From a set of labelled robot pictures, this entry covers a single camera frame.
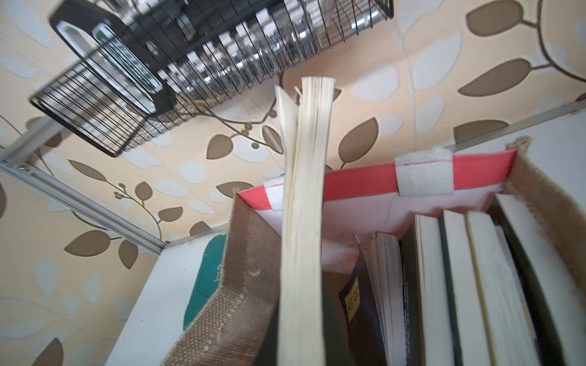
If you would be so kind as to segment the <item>yellow cartoon book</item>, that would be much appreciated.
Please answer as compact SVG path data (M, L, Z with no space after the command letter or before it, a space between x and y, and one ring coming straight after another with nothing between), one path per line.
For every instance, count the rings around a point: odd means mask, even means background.
M537 340L508 246L491 216L465 214L493 365L539 365Z

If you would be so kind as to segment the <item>black wolf cover book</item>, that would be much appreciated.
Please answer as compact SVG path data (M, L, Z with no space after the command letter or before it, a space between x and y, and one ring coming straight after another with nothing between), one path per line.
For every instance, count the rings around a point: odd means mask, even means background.
M439 218L456 365L490 365L491 354L462 214L444 210Z

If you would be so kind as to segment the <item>navy book barcode back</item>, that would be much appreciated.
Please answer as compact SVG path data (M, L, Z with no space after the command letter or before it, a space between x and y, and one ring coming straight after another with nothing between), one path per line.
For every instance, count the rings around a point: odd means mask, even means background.
M280 291L255 365L352 365L322 279L325 160L336 79L302 79L300 102L276 88L285 153Z

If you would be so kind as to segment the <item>burlap canvas bag red front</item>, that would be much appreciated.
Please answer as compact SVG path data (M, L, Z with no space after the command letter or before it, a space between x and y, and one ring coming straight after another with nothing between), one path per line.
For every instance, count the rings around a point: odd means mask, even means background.
M585 213L529 160L530 143L521 137L503 152L484 155L434 149L389 164L325 172L323 289L348 349L339 293L352 277L360 247L369 245L375 233L391 234L400 243L416 215L439 222L444 210L490 215L497 194L514 195L529 205L560 251L585 309ZM221 283L164 364L254 363L279 300L283 192L284 185L278 184L236 195Z

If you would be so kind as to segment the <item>black brown cover book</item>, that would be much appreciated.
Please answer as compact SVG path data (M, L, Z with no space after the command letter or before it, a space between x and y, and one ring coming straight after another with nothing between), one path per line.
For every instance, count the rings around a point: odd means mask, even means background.
M407 364L454 365L439 220L416 215L399 249Z

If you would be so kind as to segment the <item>blue book yellow label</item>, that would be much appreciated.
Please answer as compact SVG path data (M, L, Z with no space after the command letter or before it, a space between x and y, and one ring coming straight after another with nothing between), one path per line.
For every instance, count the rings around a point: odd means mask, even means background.
M488 212L502 228L526 299L543 365L585 364L583 297L529 205L497 194Z

